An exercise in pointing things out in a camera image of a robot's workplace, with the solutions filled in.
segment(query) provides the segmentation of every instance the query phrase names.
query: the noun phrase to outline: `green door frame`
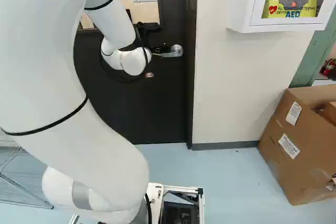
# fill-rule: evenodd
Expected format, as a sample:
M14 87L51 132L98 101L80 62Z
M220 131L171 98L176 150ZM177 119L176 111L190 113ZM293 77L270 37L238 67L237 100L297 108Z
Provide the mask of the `green door frame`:
M336 42L336 8L324 31L316 31L290 88L311 86Z

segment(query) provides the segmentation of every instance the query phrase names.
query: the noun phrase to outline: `silver door lever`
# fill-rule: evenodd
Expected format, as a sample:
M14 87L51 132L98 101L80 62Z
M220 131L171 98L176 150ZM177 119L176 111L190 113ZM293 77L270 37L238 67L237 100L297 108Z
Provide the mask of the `silver door lever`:
M152 55L161 56L163 58L181 57L183 55L183 47L180 45L174 45L171 48L171 52L166 54L152 53Z

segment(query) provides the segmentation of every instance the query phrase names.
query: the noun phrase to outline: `red fire extinguisher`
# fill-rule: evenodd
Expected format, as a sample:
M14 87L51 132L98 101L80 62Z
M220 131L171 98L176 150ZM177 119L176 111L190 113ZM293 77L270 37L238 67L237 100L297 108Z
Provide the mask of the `red fire extinguisher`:
M330 59L328 61L325 61L325 64L321 69L321 74L328 77L330 72L333 70L335 66L336 66L335 59Z

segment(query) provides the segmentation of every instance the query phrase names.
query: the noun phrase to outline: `door frame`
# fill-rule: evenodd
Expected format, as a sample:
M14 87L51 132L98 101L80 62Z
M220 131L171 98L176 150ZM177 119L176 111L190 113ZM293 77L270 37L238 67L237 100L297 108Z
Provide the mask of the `door frame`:
M321 67L336 42L336 7L334 8L326 29L316 31L310 41L300 66L294 75L290 88L308 87L313 84Z
M197 0L186 0L185 52L186 59L186 145L193 144L194 88L195 88L195 54L196 54Z

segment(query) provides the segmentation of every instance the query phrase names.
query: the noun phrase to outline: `red heart logo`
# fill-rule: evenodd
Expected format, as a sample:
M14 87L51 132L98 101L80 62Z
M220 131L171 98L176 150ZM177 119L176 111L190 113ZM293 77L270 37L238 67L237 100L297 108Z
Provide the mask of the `red heart logo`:
M276 12L276 10L278 9L278 6L270 6L269 8L268 8L268 10L269 10L269 13L271 13L271 14L273 14L273 13L275 13Z

